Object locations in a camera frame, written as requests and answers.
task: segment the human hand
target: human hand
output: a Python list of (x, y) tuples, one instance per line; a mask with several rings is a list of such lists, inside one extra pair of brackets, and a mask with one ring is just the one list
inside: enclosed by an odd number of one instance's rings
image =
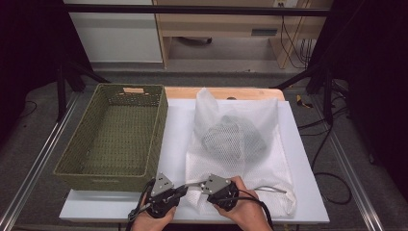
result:
[(146, 211), (140, 213), (132, 225), (132, 231), (162, 231), (174, 218), (176, 207), (171, 208), (163, 218), (152, 218)]
[[(235, 182), (240, 191), (244, 191), (240, 192), (239, 197), (253, 196), (258, 199), (258, 194), (256, 194), (255, 191), (248, 190), (240, 176), (231, 178), (231, 181)], [(255, 201), (238, 200), (237, 205), (229, 212), (219, 208), (216, 204), (214, 204), (214, 207), (216, 207), (220, 215), (233, 220), (243, 231), (272, 230), (267, 219), (265, 218), (261, 205), (257, 204)]]

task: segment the green woven basket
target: green woven basket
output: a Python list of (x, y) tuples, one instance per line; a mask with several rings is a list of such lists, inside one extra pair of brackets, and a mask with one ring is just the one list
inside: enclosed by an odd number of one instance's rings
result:
[(99, 84), (54, 174), (73, 190), (140, 192), (156, 176), (164, 86)]

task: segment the white plastic bag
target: white plastic bag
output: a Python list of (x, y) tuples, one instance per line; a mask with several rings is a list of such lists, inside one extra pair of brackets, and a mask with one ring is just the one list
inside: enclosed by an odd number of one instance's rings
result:
[[(186, 157), (186, 183), (208, 178), (242, 177), (248, 189), (273, 187), (279, 192), (257, 191), (274, 218), (288, 218), (295, 209), (292, 177), (283, 149), (277, 99), (215, 100), (202, 89), (196, 98), (194, 129)], [(216, 214), (198, 189), (186, 199), (200, 214)]]

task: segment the metal bar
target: metal bar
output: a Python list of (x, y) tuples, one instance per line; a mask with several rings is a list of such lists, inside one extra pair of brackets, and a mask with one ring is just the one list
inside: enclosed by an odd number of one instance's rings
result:
[(76, 102), (81, 93), (73, 92), (72, 96), (67, 105), (67, 111), (62, 120), (57, 121), (54, 126), (50, 136), (39, 152), (35, 162), (33, 163), (30, 171), (28, 172), (26, 178), (20, 186), (17, 194), (14, 196), (13, 201), (10, 203), (6, 212), (2, 215), (0, 219), (0, 230), (9, 231), (12, 230), (15, 221), (18, 218), (21, 210), (23, 209), (25, 203), (27, 202), (28, 197), (30, 196), (31, 191), (33, 190), (36, 182), (38, 181), (39, 176), (42, 173), (42, 170), (45, 167), (45, 164), (48, 161), (52, 150), (54, 149), (58, 139), (66, 123), (69, 121), (70, 116), (75, 108)]
[(65, 93), (65, 78), (63, 73), (63, 65), (57, 68), (57, 91), (58, 91), (58, 117), (60, 121), (66, 112), (66, 93)]
[[(321, 118), (324, 118), (321, 112), (321, 104), (316, 99), (315, 96), (312, 95), (311, 97), (313, 105), (317, 106), (318, 114)], [(347, 156), (344, 153), (342, 145), (340, 144), (339, 139), (336, 136), (335, 131), (332, 131), (330, 135), (330, 141), (335, 149), (336, 159), (340, 164), (340, 169), (344, 174), (345, 180), (349, 184), (351, 188), (351, 192), (353, 194), (354, 200), (360, 209), (360, 213), (363, 217), (364, 222), (367, 225), (367, 228), (370, 231), (382, 231), (384, 227), (372, 206), (369, 197), (367, 196), (366, 191), (364, 190), (363, 185), (360, 182), (356, 172), (354, 171), (353, 166), (351, 165), (350, 161), (348, 160)]]
[(180, 14), (240, 14), (323, 16), (333, 14), (330, 9), (254, 8), (216, 6), (149, 6), (149, 5), (100, 5), (64, 4), (44, 5), (46, 10), (64, 10), (70, 13), (180, 13)]
[(292, 77), (291, 79), (285, 81), (284, 83), (279, 84), (277, 86), (272, 86), (272, 87), (269, 87), (269, 88), (270, 89), (284, 90), (284, 89), (290, 87), (291, 85), (299, 82), (302, 79), (311, 77), (315, 72), (317, 72), (319, 70), (320, 70), (320, 66), (318, 64), (309, 66), (307, 69), (305, 69), (302, 72), (296, 74), (294, 77)]

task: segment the white cabinet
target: white cabinet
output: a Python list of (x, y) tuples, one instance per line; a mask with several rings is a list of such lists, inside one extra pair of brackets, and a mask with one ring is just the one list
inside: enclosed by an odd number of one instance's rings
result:
[[(152, 5), (151, 0), (64, 0), (66, 4)], [(70, 13), (92, 63), (162, 63), (152, 13)]]

